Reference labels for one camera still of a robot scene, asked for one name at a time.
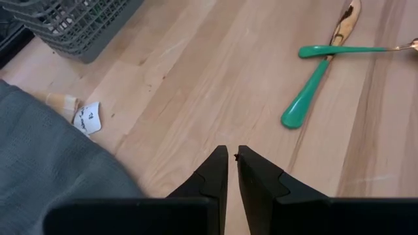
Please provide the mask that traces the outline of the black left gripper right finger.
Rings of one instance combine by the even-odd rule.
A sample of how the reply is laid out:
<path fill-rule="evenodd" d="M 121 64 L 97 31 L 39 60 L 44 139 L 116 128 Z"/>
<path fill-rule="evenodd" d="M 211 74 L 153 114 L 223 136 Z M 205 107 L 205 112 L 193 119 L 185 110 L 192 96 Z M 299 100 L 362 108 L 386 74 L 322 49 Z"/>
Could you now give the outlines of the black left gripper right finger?
<path fill-rule="evenodd" d="M 239 146 L 240 194 L 251 234 L 328 234 L 326 195 Z"/>

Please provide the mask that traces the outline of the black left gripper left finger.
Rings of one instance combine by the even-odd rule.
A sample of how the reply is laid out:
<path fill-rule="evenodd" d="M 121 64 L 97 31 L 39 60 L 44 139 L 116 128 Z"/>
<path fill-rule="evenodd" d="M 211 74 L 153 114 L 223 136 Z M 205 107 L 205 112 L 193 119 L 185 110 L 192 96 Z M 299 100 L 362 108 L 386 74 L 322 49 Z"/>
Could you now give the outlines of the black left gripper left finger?
<path fill-rule="evenodd" d="M 224 235 L 227 207 L 228 151 L 217 146 L 192 175 L 171 192 L 167 198 L 199 197 L 215 202 L 214 234 Z"/>

